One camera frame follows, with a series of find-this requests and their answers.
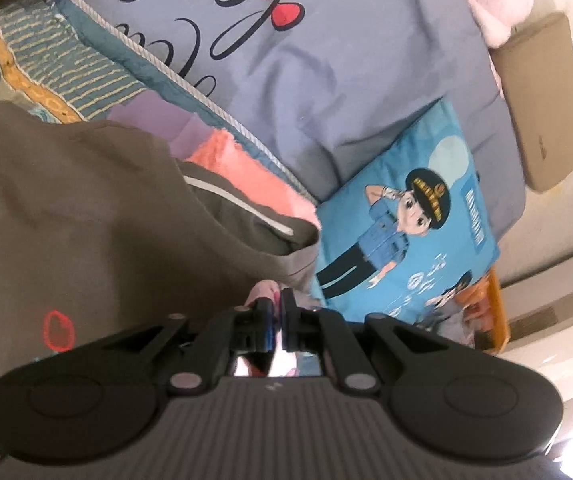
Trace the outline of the grey sweatshirt with print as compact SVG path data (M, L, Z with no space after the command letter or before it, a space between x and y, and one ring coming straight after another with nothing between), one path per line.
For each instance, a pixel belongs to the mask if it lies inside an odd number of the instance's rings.
M116 122L49 124L0 102L0 376L253 286L311 287L320 232Z

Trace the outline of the blue cartoon police pillow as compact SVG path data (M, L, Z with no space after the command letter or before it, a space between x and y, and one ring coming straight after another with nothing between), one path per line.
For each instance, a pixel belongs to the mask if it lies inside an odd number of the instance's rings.
M317 209L315 294L349 321L415 324L474 284L499 249L473 157L441 99Z

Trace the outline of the orange plush toy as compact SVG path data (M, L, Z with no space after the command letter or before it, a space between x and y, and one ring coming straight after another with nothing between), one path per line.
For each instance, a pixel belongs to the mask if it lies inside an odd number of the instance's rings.
M473 330L474 347L489 354L503 352L510 340L510 328L495 269L490 268L484 278L458 292L455 301L462 307L465 325Z

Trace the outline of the folded pink towel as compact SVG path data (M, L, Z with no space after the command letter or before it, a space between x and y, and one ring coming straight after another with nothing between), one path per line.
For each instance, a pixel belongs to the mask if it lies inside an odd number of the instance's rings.
M256 204L321 228L314 204L247 154L227 130L213 129L188 162L219 174Z

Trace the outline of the folded purple garment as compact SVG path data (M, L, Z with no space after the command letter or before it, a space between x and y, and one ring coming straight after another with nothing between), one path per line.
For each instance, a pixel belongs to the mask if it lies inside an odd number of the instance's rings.
M198 114L169 103L152 90L138 94L126 104L113 106L108 120L164 140L170 154L179 160L189 159L214 130Z

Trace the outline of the grey-blue duvet with lettering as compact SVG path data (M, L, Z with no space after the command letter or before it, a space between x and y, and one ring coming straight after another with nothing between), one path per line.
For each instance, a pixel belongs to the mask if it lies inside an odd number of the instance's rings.
M503 235L525 189L465 0L81 0L241 122L326 200L440 98Z

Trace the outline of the blue floral quilt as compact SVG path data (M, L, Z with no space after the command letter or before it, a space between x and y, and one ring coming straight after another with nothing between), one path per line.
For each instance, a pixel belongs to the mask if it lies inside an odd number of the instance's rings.
M108 116L145 90L228 130L245 151L308 197L299 179L241 122L84 0L17 0L0 9L0 82L47 122Z

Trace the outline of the beige headrest cushion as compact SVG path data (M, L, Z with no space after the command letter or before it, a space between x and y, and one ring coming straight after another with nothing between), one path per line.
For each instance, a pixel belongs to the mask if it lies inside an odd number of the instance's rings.
M573 171L573 39L555 12L492 50L526 185L544 193Z

